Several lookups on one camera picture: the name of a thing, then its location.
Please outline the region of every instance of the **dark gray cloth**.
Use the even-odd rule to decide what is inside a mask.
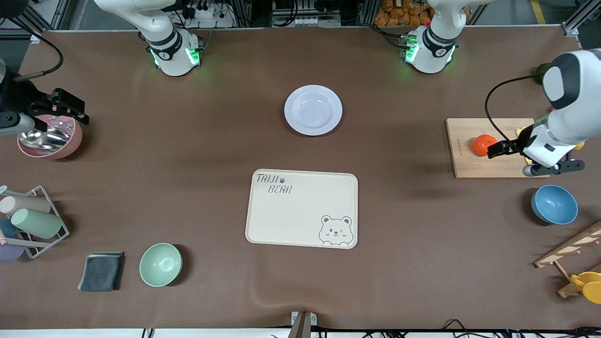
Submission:
[[[103,292],[119,289],[124,252],[85,254],[84,275],[78,289],[86,292]]]

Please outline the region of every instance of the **rectangular white mat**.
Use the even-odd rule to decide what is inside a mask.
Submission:
[[[357,193],[353,174],[259,169],[252,175],[246,238],[350,249],[357,244]]]

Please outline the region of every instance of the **yellow mug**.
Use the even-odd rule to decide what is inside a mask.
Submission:
[[[572,282],[584,297],[595,304],[601,304],[601,274],[594,271],[572,275]]]

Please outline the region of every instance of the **green cup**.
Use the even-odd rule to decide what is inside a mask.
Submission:
[[[53,237],[64,225],[59,216],[32,209],[19,209],[10,221],[24,232],[43,239]]]

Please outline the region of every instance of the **mint green bowl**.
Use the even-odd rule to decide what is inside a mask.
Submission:
[[[182,254],[169,243],[154,244],[140,260],[140,277],[154,287],[171,283],[181,270]]]

